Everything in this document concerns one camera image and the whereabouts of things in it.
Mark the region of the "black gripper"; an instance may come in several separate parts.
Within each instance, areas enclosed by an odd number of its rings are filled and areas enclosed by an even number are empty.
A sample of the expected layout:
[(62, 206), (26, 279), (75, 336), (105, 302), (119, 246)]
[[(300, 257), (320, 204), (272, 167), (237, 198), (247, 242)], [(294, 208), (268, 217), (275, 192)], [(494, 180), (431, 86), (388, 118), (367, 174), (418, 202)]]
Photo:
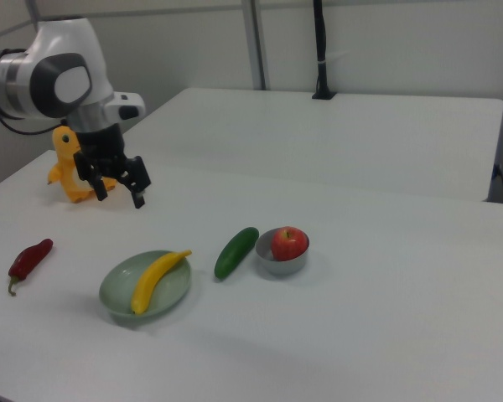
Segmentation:
[(74, 155), (79, 179), (90, 184), (99, 201), (107, 197), (104, 177), (117, 177), (132, 196), (136, 209), (144, 204), (145, 189), (151, 185), (148, 171), (140, 156), (127, 158), (121, 128), (113, 124), (92, 132), (77, 132), (80, 150)]

